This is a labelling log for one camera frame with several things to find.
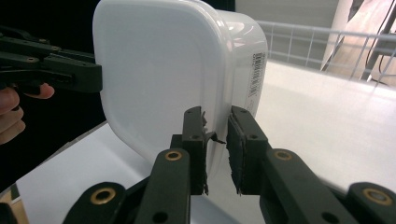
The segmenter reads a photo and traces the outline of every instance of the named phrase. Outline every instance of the white plastic container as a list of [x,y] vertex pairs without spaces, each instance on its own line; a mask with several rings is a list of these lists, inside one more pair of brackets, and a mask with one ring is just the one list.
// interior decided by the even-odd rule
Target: white plastic container
[[[231,105],[257,110],[267,45],[248,16],[192,0],[102,0],[93,41],[106,119],[151,162],[182,133],[189,108],[201,106],[222,140]],[[209,177],[224,148],[209,144]]]

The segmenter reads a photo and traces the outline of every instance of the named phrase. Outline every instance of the white wire rack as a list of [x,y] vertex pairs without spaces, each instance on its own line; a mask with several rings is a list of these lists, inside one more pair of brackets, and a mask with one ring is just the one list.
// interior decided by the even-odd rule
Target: white wire rack
[[392,63],[396,56],[395,34],[365,34],[269,21],[257,23],[266,35],[270,59],[349,78],[376,78],[377,84],[384,77],[396,77],[396,64]]

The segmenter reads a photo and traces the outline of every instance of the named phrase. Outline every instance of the wall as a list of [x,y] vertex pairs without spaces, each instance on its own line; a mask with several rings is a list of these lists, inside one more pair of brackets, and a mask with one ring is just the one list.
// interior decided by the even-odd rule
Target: wall
[[[316,26],[331,29],[343,30],[347,25],[347,15],[349,13],[352,0],[236,0],[236,11],[249,15],[256,21],[273,21],[279,23],[297,24],[304,26]],[[290,30],[278,29],[278,33],[290,36]],[[301,38],[311,38],[311,34],[296,32],[293,36]],[[312,46],[310,57],[317,59],[317,63],[309,63],[307,66],[321,68],[330,57],[333,46],[329,46],[329,41],[334,42],[336,36],[329,34],[317,34],[315,39],[319,42]],[[290,39],[286,37],[274,38],[272,44],[274,51],[288,53]],[[305,58],[309,49],[309,41],[293,40],[290,54]],[[273,55],[275,60],[285,62],[284,56]],[[289,63],[305,65],[305,60],[289,59]]]

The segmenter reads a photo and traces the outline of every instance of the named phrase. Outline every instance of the barcode label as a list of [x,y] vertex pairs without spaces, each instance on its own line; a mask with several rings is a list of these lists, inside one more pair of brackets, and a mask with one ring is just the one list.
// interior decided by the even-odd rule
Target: barcode label
[[250,78],[250,88],[248,97],[256,94],[260,91],[262,86],[262,69],[264,68],[265,54],[255,53],[253,54],[252,73]]

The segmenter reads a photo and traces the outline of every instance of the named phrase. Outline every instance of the human hand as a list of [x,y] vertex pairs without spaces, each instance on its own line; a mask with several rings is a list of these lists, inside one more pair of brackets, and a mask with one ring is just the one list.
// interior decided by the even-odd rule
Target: human hand
[[[40,94],[26,94],[37,99],[50,98],[55,90],[47,83],[40,86]],[[23,110],[19,107],[20,96],[14,89],[7,87],[0,90],[0,145],[9,142],[19,133],[23,132],[26,125],[21,120]]]

